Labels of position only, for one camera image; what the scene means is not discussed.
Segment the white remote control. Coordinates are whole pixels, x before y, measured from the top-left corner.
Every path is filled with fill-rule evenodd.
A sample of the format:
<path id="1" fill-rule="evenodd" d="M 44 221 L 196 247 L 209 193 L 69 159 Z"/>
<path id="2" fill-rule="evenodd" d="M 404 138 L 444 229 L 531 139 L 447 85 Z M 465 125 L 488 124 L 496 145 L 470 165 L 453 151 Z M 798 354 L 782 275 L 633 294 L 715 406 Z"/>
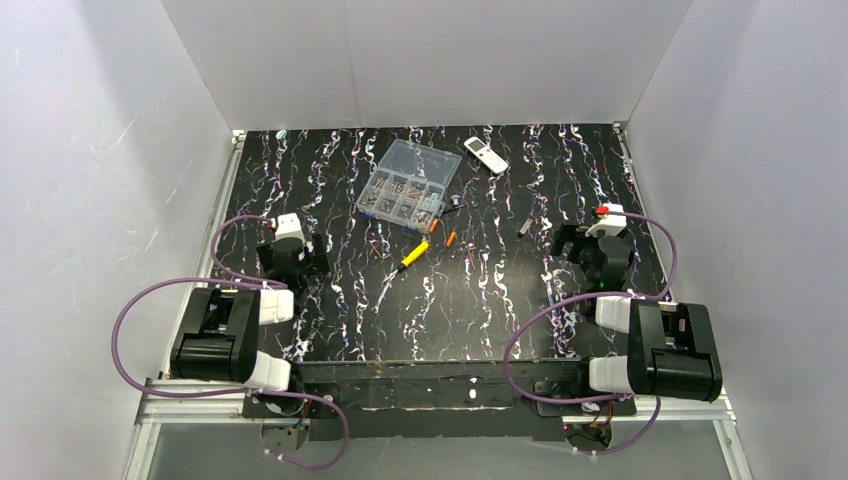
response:
<path id="1" fill-rule="evenodd" d="M 464 146 L 493 175 L 501 175 L 508 170 L 509 164 L 478 137 L 468 138 L 464 142 Z"/>

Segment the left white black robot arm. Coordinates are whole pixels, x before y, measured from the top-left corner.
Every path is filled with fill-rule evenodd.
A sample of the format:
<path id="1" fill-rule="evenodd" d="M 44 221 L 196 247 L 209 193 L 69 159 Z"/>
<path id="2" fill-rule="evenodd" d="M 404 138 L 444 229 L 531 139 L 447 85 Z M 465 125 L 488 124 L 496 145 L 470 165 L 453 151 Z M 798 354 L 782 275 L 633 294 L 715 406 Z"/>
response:
<path id="1" fill-rule="evenodd" d="M 250 389 L 286 391 L 292 364 L 259 350 L 259 328 L 291 321 L 308 280 L 329 271 L 324 237 L 286 237 L 263 244 L 258 289 L 192 290 L 170 357 L 182 379 L 223 381 Z"/>

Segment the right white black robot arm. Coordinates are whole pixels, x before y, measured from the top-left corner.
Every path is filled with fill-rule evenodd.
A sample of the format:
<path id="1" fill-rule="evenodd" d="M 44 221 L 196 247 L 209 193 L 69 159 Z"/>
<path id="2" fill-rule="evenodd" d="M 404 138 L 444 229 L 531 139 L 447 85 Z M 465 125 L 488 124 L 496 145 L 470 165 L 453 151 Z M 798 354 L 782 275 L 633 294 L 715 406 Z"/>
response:
<path id="1" fill-rule="evenodd" d="M 635 249 L 625 232 L 588 225 L 561 225 L 551 254 L 567 251 L 589 293 L 577 311 L 591 324 L 626 336 L 622 355 L 582 362 L 583 389 L 712 402 L 722 390 L 722 371 L 708 309 L 701 304 L 652 301 L 645 295 L 612 295 L 625 286 Z"/>

